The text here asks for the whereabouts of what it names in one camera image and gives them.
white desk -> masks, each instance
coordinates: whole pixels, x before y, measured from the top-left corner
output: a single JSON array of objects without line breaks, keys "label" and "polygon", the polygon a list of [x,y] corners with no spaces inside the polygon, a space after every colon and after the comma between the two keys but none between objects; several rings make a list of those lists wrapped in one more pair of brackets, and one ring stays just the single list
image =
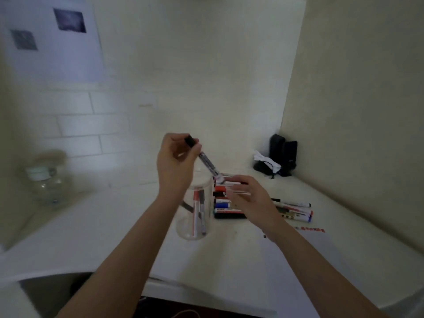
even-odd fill
[{"label": "white desk", "polygon": [[[312,203],[313,223],[326,230],[379,307],[420,289],[424,257],[300,180],[251,173],[271,196]],[[155,198],[157,184],[88,195],[7,251],[0,284],[59,273],[94,271]],[[257,234],[247,220],[215,220],[198,241],[172,223],[144,294],[272,316]]]}]

